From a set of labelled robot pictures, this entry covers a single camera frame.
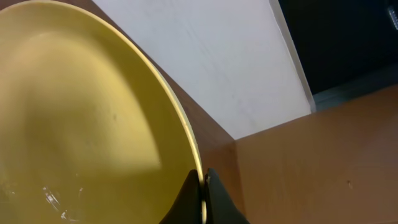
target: yellow plate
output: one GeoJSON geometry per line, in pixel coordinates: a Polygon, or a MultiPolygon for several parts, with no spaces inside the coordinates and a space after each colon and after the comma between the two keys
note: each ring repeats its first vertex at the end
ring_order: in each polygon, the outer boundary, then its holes
{"type": "Polygon", "coordinates": [[[1,223],[158,223],[189,170],[203,182],[159,72],[111,25],[55,1],[0,12],[0,157],[1,223]]]}

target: plate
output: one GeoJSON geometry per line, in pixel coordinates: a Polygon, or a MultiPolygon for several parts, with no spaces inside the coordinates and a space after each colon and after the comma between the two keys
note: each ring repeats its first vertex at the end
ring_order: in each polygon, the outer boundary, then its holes
{"type": "Polygon", "coordinates": [[[0,215],[15,223],[158,223],[190,170],[203,182],[162,75],[111,25],[56,1],[0,12],[0,157],[0,215]]]}

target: white wall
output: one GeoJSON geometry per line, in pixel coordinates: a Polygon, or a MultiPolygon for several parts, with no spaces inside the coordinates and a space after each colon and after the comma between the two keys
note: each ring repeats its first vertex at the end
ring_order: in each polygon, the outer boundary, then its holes
{"type": "Polygon", "coordinates": [[[268,0],[94,0],[233,138],[310,113],[268,0]]]}

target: dark background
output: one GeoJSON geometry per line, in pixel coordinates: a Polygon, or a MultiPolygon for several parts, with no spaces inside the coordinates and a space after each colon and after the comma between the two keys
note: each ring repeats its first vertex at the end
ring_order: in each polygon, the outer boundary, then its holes
{"type": "Polygon", "coordinates": [[[398,61],[384,0],[279,0],[313,94],[398,61]]]}

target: brown wooden surface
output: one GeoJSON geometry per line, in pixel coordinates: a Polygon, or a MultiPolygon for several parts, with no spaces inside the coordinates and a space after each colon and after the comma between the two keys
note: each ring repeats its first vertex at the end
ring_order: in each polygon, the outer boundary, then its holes
{"type": "MultiPolygon", "coordinates": [[[[22,1],[23,0],[0,0],[0,10],[22,1]]],[[[123,30],[121,30],[92,0],[59,1],[73,4],[92,12],[110,23],[129,38],[129,36],[126,35],[123,30]]],[[[176,84],[176,82],[172,80],[162,68],[160,68],[150,57],[148,58],[172,87],[188,116],[198,143],[203,171],[206,172],[209,167],[214,168],[218,172],[220,179],[223,181],[235,205],[240,209],[240,211],[244,212],[234,139],[190,96],[188,96],[188,94],[182,90],[182,88],[176,84]]]]}
{"type": "Polygon", "coordinates": [[[398,222],[398,85],[236,145],[252,224],[398,222]]]}

